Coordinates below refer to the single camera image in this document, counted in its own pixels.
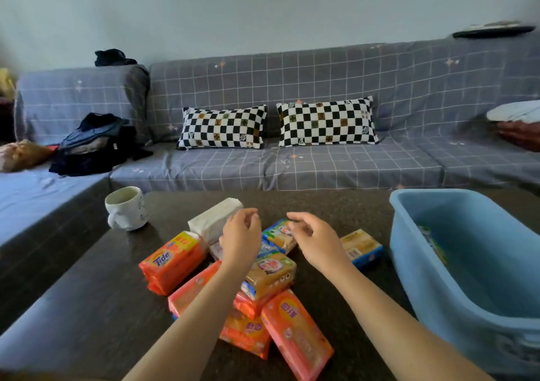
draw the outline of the tide logo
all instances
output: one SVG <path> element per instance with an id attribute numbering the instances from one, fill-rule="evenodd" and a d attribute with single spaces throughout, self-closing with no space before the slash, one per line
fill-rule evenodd
<path id="1" fill-rule="evenodd" d="M 161 255 L 158 255 L 158 257 L 156 257 L 154 260 L 152 260 L 152 263 L 154 263 L 158 267 L 161 267 L 171 259 L 171 256 L 172 255 L 169 251 L 165 251 Z"/>

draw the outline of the person's left hand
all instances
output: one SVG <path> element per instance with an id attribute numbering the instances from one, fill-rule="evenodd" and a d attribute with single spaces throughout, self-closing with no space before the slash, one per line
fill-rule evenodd
<path id="1" fill-rule="evenodd" d="M 219 243 L 223 248 L 224 266 L 247 273 L 261 251 L 261 221 L 257 209 L 241 209 L 223 228 Z"/>

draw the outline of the white mug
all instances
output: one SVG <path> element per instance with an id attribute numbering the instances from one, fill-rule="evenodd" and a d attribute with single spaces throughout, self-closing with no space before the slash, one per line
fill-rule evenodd
<path id="1" fill-rule="evenodd" d="M 105 198 L 109 212 L 107 222 L 112 228 L 135 230 L 148 221 L 143 191 L 135 186 L 122 187 Z"/>

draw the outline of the blue plastic bin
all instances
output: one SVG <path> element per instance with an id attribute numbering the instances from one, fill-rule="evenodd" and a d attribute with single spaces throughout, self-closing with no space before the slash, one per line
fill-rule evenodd
<path id="1" fill-rule="evenodd" d="M 540 236 L 469 190 L 403 189 L 390 202 L 390 254 L 418 320 L 484 371 L 538 379 Z"/>

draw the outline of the white wall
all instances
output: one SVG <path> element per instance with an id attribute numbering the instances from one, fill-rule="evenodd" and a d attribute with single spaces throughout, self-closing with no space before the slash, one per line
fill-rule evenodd
<path id="1" fill-rule="evenodd" d="M 107 48 L 151 64 L 412 41 L 539 15 L 540 0 L 0 0 L 0 66 L 93 65 Z"/>

